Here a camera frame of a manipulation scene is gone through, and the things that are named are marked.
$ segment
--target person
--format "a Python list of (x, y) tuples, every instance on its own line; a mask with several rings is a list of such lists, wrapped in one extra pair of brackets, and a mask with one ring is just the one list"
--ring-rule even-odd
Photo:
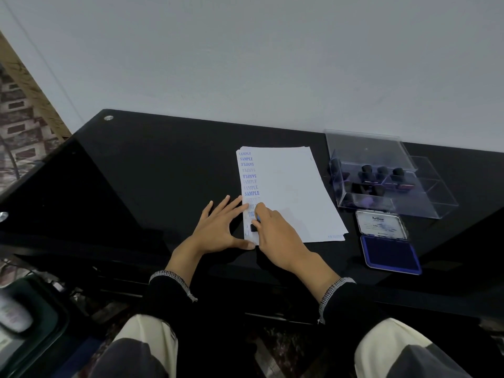
[[(173, 251), (165, 270), (152, 275), (136, 314), (98, 360), (92, 378), (244, 376), (226, 368), (212, 371), (212, 363), (225, 360), (235, 348), (228, 345), (214, 352), (225, 346), (215, 346), (220, 339), (218, 329), (214, 336), (205, 337), (197, 327), (201, 322), (194, 314), (198, 300), (190, 291), (204, 254), (226, 248), (255, 249), (253, 243), (233, 237), (229, 230), (231, 220), (249, 205), (239, 205), (241, 196), (229, 200), (227, 196), (211, 213), (213, 202), (208, 203), (194, 233)], [(279, 212), (259, 203), (255, 215), (259, 220), (252, 223), (259, 233), (260, 250), (308, 288), (319, 303), (319, 326), (325, 327), (331, 342), (342, 343), (351, 351), (357, 377), (469, 377), (427, 337), (359, 295), (355, 281), (338, 276), (318, 254), (310, 252)]]

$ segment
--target person's left hand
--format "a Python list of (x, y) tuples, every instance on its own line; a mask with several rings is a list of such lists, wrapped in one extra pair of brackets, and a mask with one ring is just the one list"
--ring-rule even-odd
[(228, 204), (229, 199), (230, 196), (226, 196), (209, 215), (214, 204), (211, 201), (201, 213), (198, 225), (191, 237), (198, 251), (202, 254), (219, 252), (226, 248), (247, 250), (255, 248), (254, 243), (233, 237), (229, 231), (231, 220), (246, 210), (249, 207), (249, 203), (236, 207), (241, 202), (242, 196), (240, 195)]

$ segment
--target white paper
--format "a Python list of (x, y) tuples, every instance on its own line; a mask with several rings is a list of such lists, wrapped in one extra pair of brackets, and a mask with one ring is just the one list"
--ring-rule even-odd
[(242, 147), (236, 152), (241, 180), (243, 232), (259, 244), (251, 232), (255, 205), (263, 202), (282, 214), (303, 242), (343, 241), (348, 233), (318, 173), (309, 147)]

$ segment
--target open ink pad case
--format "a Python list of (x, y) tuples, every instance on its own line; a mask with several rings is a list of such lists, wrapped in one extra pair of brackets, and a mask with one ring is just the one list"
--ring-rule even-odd
[(366, 209), (359, 209), (355, 214), (368, 267), (422, 274), (415, 249), (408, 241), (408, 232), (399, 215)]

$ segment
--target hand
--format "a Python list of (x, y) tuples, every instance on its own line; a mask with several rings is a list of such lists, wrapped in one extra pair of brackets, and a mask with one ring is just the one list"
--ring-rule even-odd
[(219, 252), (226, 248), (255, 249), (254, 243), (233, 237), (229, 231), (231, 220), (246, 210), (249, 203), (236, 207), (242, 200), (241, 195), (230, 204), (228, 204), (229, 199), (230, 196), (226, 196), (209, 215), (214, 204), (211, 201), (201, 213), (198, 225), (191, 237), (203, 254)]
[(261, 219), (261, 222), (252, 221), (259, 233), (260, 250), (277, 267), (294, 273), (299, 261), (311, 253), (296, 230), (278, 211), (272, 211), (264, 203), (257, 204), (255, 216)]

